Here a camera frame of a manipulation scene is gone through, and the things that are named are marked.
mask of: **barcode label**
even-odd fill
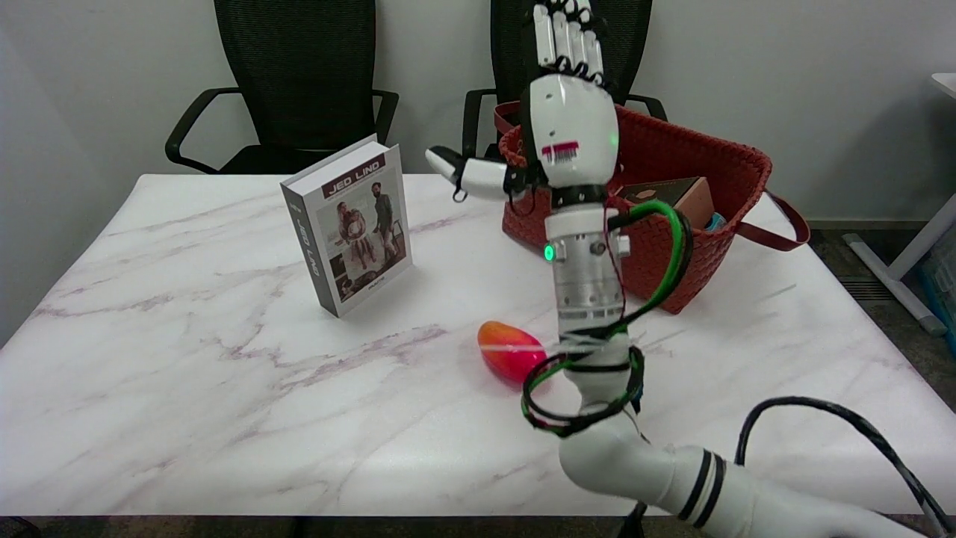
[[[560,165],[576,159],[578,147],[577,141],[545,146],[541,148],[541,156],[549,165]]]

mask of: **red mango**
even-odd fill
[[[548,358],[536,338],[500,322],[485,322],[478,328],[478,347],[492,371],[515,383],[524,382]]]

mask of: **white wall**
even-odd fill
[[[492,85],[488,2],[379,7],[376,85],[402,95],[391,141],[408,171],[425,171],[426,147],[461,143],[465,92]],[[956,71],[950,0],[659,0],[654,10],[636,90],[676,123],[767,151],[771,188],[808,217],[928,218],[952,191],[956,101],[926,82]],[[234,80],[211,0],[7,0],[0,32],[5,206],[69,207],[49,229],[26,207],[4,210],[5,273],[26,274],[16,289],[31,290],[17,292],[22,312],[140,174],[189,172],[166,161],[163,142],[200,91]],[[489,142],[490,122],[483,132]],[[253,143],[241,99],[225,96],[184,153],[219,166]],[[53,231],[71,248],[50,242]]]
[[[0,346],[119,200],[0,30]]]
[[[926,219],[956,191],[949,0],[661,0],[636,89],[767,152],[818,219]]]

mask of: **red wire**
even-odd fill
[[[620,318],[624,319],[624,311],[627,309],[627,293],[624,291],[624,278],[620,275],[620,269],[614,262],[614,254],[611,252],[611,239],[607,230],[607,209],[611,203],[610,196],[604,203],[604,246],[607,247],[607,255],[611,257],[611,265],[614,265],[614,274],[618,276],[618,286],[620,287]]]

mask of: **green cable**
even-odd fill
[[[658,285],[657,289],[654,291],[654,294],[651,295],[650,299],[647,300],[641,308],[638,308],[633,314],[630,314],[625,319],[626,323],[620,323],[612,331],[611,336],[616,334],[621,334],[627,330],[627,326],[630,325],[634,320],[643,316],[647,312],[653,310],[658,305],[663,303],[667,299],[667,295],[673,291],[674,287],[677,285],[675,282],[679,269],[681,267],[681,257],[684,254],[684,230],[681,228],[681,217],[674,210],[674,208],[668,206],[660,200],[650,200],[644,202],[638,206],[631,208],[629,215],[635,220],[641,220],[652,214],[661,214],[667,221],[670,223],[670,233],[673,237],[673,248],[670,253],[670,262],[667,264],[667,270],[664,272],[663,279],[661,284]]]
[[[681,269],[682,257],[684,255],[684,241],[685,241],[681,216],[679,213],[677,213],[677,211],[674,210],[674,208],[661,202],[660,200],[650,200],[648,202],[644,202],[642,204],[632,207],[630,211],[628,212],[628,216],[630,217],[630,220],[632,222],[641,220],[642,218],[646,218],[647,216],[650,216],[652,214],[663,215],[667,219],[667,221],[670,223],[670,231],[671,231],[671,236],[673,238],[673,248],[671,250],[670,262],[667,264],[667,270],[664,272],[664,276],[663,276],[663,279],[661,280],[661,283],[658,285],[657,289],[651,295],[650,299],[648,299],[643,306],[638,308],[633,313],[627,315],[620,322],[617,322],[616,324],[612,324],[613,330],[611,331],[610,335],[607,337],[608,339],[610,339],[611,336],[621,334],[622,332],[626,332],[627,326],[633,323],[634,320],[638,319],[640,316],[646,314],[650,310],[656,308],[658,305],[663,303],[664,300],[667,299],[667,296],[670,295],[670,293],[674,290],[674,288],[678,284],[677,278],[679,277],[679,273]],[[637,369],[643,370],[643,364],[640,364],[640,361],[637,361],[636,357],[629,356],[628,359],[629,359],[628,362],[631,363],[632,370],[637,370]],[[534,389],[536,389],[539,385],[544,383],[550,377],[552,377],[559,371],[567,369],[573,363],[574,363],[573,360],[565,360],[560,363],[557,363],[556,365],[554,365],[554,367],[545,370],[544,372],[542,372],[540,375],[538,375],[532,380],[529,392],[533,392]],[[630,401],[631,399],[634,398],[634,396],[637,394],[639,389],[640,387],[635,389],[633,393],[626,392],[619,399],[619,401]],[[529,409],[529,406],[528,406],[528,402],[525,401],[524,397],[521,398],[521,412],[528,417],[532,415],[531,410]],[[554,425],[543,425],[538,427],[552,433],[559,433],[562,430],[560,426],[554,426]]]

